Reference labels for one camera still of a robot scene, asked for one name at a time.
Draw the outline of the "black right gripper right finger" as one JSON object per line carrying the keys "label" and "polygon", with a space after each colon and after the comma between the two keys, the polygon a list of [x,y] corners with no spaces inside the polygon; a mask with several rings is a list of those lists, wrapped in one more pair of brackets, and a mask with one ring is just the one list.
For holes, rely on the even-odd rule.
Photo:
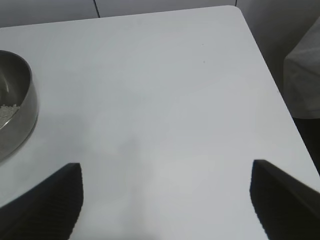
{"label": "black right gripper right finger", "polygon": [[318,240],[320,194],[272,163],[253,161],[250,199],[270,240]]}

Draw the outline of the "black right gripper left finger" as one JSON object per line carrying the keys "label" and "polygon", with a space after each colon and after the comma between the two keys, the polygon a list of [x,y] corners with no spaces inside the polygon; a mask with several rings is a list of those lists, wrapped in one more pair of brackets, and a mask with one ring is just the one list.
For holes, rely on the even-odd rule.
{"label": "black right gripper left finger", "polygon": [[83,202],[81,165],[68,163],[0,208],[0,238],[68,240]]}

